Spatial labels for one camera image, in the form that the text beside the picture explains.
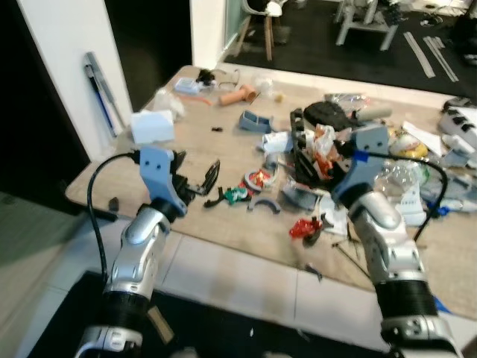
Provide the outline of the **orange white wrapper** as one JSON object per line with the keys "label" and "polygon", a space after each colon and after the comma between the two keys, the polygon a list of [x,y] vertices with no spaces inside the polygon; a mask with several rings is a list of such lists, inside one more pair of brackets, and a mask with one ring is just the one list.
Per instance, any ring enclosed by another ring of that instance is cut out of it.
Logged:
{"label": "orange white wrapper", "polygon": [[319,172],[322,181],[331,180],[334,177],[333,167],[340,157],[337,153],[334,141],[337,133],[332,126],[319,124],[314,129],[305,129],[306,156],[313,161],[313,166]]}

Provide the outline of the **white crumpled packet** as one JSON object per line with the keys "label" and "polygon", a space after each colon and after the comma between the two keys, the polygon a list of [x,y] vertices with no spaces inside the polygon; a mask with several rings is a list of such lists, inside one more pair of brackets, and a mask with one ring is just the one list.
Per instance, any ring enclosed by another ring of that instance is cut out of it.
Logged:
{"label": "white crumpled packet", "polygon": [[289,132],[273,132],[263,134],[259,149],[266,154],[289,153],[292,151],[293,145],[294,140]]}

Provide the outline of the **black round object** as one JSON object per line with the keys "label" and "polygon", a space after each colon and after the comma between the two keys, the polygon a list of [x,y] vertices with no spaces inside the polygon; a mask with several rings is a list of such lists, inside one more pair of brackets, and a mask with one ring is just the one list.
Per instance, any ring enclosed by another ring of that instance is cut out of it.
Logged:
{"label": "black round object", "polygon": [[331,101],[319,101],[310,104],[303,110],[304,119],[312,126],[330,126],[335,131],[353,128],[355,122],[341,109],[341,106]]}

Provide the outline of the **blue grey plastic part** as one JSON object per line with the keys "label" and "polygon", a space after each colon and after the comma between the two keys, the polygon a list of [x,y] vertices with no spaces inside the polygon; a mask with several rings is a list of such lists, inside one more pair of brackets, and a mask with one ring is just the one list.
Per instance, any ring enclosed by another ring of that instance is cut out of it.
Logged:
{"label": "blue grey plastic part", "polygon": [[274,130],[272,117],[256,115],[252,110],[243,110],[239,116],[238,128],[261,134],[269,134]]}

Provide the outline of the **white box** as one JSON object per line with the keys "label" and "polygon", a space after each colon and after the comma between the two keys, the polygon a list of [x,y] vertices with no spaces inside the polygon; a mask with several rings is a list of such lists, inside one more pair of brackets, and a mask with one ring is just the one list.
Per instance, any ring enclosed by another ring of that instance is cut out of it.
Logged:
{"label": "white box", "polygon": [[140,110],[133,113],[130,132],[133,143],[137,145],[174,140],[174,113],[171,110]]}

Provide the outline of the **grey arc shaped part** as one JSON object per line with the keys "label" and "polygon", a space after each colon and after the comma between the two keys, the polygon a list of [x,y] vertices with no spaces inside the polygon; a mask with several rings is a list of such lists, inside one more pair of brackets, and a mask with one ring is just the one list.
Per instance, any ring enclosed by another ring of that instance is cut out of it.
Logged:
{"label": "grey arc shaped part", "polygon": [[282,212],[282,206],[280,206],[277,200],[273,200],[272,198],[262,197],[262,195],[256,195],[256,197],[250,198],[247,211],[252,213],[259,205],[267,206],[273,214],[279,214]]}

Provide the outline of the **clear plastic bag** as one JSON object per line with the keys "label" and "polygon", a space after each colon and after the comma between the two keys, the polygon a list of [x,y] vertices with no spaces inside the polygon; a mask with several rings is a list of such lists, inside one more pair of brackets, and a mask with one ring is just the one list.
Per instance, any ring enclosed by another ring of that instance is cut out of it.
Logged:
{"label": "clear plastic bag", "polygon": [[170,110],[174,122],[184,119],[186,109],[181,98],[174,92],[170,92],[164,87],[157,89],[152,99],[150,110]]}

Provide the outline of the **yellow packet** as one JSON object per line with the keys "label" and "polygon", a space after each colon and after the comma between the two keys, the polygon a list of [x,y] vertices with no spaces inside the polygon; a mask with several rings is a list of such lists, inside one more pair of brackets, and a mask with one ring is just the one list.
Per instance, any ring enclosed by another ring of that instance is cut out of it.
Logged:
{"label": "yellow packet", "polygon": [[429,147],[412,134],[396,132],[395,139],[389,146],[389,153],[392,156],[426,158],[429,155]]}

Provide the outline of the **white paper sheet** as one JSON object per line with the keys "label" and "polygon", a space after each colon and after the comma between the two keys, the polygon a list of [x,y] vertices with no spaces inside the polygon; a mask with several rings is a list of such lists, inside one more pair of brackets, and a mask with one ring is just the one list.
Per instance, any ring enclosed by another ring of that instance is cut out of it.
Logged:
{"label": "white paper sheet", "polygon": [[410,136],[414,136],[415,139],[418,139],[420,143],[429,148],[430,152],[433,152],[437,156],[442,157],[446,154],[446,147],[444,147],[439,134],[433,134],[423,129],[419,129],[411,122],[403,122],[402,129],[410,134]]}

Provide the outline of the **grey blue long tool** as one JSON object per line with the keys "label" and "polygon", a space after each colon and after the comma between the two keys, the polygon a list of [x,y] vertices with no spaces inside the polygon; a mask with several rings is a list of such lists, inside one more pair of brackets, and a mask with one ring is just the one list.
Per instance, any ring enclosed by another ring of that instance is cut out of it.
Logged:
{"label": "grey blue long tool", "polygon": [[104,76],[104,72],[98,65],[98,58],[95,57],[95,52],[87,51],[83,55],[83,71],[86,79],[92,86],[92,91],[95,93],[100,109],[104,113],[105,122],[110,131],[110,136],[116,139],[124,129],[123,118],[117,106],[116,98],[110,89],[108,82]]}

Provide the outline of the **grey white plastic device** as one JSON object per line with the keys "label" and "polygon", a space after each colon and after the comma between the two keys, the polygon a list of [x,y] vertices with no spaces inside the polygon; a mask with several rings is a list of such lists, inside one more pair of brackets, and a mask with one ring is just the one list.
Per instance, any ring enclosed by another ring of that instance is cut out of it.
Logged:
{"label": "grey white plastic device", "polygon": [[451,98],[443,103],[438,128],[445,134],[457,134],[477,148],[477,109],[469,98]]}

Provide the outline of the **grey metal rails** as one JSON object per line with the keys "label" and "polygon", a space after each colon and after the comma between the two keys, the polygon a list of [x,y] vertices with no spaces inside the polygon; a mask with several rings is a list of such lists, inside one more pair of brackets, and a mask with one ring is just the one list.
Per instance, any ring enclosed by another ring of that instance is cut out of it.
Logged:
{"label": "grey metal rails", "polygon": [[443,56],[444,45],[438,37],[418,38],[409,31],[405,31],[403,37],[408,42],[427,78],[436,78],[437,72],[434,67],[436,64],[451,82],[460,81],[459,76],[451,68],[450,62]]}

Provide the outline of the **grey metal stand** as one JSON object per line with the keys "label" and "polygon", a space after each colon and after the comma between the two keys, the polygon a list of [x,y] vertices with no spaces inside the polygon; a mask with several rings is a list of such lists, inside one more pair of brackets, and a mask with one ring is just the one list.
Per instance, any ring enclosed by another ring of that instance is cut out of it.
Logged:
{"label": "grey metal stand", "polygon": [[340,24],[336,45],[343,45],[351,28],[384,33],[379,51],[387,51],[402,21],[403,0],[340,0],[334,22]]}

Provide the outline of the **brown cardboard scrap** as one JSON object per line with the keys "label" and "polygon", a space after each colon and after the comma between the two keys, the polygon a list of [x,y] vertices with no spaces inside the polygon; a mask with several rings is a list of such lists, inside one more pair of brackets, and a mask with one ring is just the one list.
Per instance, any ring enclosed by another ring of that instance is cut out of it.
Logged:
{"label": "brown cardboard scrap", "polygon": [[160,337],[162,343],[164,345],[169,345],[171,341],[174,340],[174,337],[176,337],[176,334],[174,334],[174,331],[171,329],[171,325],[168,324],[163,314],[160,312],[160,310],[158,310],[158,307],[151,307],[147,311],[147,317],[154,328],[156,328],[157,334]]}

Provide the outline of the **black floor mat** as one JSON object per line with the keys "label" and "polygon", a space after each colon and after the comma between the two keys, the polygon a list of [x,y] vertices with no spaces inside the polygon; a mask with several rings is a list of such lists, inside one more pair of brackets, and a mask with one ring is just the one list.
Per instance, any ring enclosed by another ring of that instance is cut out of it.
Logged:
{"label": "black floor mat", "polygon": [[[72,358],[86,327],[100,306],[102,279],[85,272],[68,291],[27,358]],[[292,358],[385,358],[381,351],[349,345],[272,321],[229,313],[197,301],[156,291],[153,302],[174,337],[165,343],[150,321],[143,330],[143,348],[134,358],[169,358],[194,348],[200,358],[262,358],[265,352]]]}

